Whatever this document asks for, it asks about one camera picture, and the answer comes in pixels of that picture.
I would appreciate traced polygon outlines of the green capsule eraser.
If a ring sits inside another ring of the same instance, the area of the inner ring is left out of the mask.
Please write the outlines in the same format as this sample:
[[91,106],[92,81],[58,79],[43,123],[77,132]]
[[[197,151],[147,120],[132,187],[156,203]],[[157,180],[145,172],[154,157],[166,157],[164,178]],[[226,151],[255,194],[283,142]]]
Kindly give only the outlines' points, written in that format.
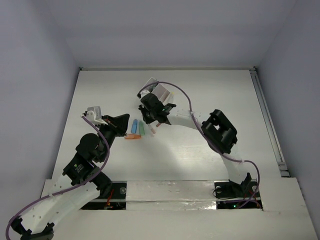
[[138,128],[139,128],[139,134],[141,136],[145,135],[145,128],[144,128],[144,123],[142,121],[138,122]]

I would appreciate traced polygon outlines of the peach white marker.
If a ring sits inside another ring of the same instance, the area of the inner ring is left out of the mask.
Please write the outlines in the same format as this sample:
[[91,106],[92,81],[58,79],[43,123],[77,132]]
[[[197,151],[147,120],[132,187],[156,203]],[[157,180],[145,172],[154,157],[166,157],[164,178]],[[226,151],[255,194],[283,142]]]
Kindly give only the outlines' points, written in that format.
[[154,129],[150,124],[147,124],[147,126],[148,126],[148,128],[149,128],[149,130],[150,130],[150,134],[151,134],[152,136],[154,136],[154,135],[156,134],[155,129]]

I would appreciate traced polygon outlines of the clear green gel pen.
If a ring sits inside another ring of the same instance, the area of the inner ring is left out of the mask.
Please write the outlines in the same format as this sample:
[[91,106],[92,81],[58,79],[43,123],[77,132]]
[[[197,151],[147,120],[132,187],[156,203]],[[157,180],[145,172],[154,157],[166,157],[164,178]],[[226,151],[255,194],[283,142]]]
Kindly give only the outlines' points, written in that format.
[[152,84],[152,85],[149,87],[150,91],[152,92],[152,91],[157,87],[157,85],[158,85],[157,82],[155,82],[154,84]]

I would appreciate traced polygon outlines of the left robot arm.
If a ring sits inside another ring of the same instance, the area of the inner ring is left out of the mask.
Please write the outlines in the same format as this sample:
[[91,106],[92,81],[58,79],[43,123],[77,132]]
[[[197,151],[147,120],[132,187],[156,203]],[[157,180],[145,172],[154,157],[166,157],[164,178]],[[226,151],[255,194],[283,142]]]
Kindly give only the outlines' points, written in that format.
[[96,132],[80,139],[74,157],[48,194],[28,204],[9,220],[6,239],[13,230],[22,240],[51,240],[63,218],[90,201],[111,194],[113,182],[103,173],[103,168],[115,138],[126,135],[130,115],[101,116],[88,109],[81,117]]

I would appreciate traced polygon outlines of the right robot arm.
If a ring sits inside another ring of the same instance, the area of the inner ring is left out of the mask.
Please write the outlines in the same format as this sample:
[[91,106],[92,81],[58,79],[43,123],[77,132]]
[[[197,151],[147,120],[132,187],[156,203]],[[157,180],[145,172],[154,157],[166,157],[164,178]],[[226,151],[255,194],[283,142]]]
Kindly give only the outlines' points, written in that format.
[[252,177],[244,167],[244,161],[238,156],[238,132],[221,110],[197,113],[179,108],[173,103],[164,105],[155,94],[148,91],[137,96],[141,102],[138,109],[145,123],[156,121],[159,124],[198,130],[209,147],[221,156],[228,173],[231,192],[241,197],[248,191]]

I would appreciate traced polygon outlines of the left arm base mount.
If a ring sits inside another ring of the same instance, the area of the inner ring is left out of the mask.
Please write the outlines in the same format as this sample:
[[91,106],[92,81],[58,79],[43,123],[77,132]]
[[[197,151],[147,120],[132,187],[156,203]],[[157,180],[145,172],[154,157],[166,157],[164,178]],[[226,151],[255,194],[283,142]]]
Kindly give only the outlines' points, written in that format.
[[127,181],[113,181],[107,193],[91,200],[81,210],[126,210]]

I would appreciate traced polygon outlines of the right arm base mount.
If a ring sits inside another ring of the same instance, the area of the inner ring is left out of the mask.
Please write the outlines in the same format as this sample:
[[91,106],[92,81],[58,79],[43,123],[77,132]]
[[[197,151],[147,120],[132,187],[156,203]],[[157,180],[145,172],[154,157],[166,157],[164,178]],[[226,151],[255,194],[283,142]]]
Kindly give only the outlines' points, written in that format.
[[258,182],[248,173],[241,184],[228,181],[214,183],[213,197],[218,210],[263,209]]

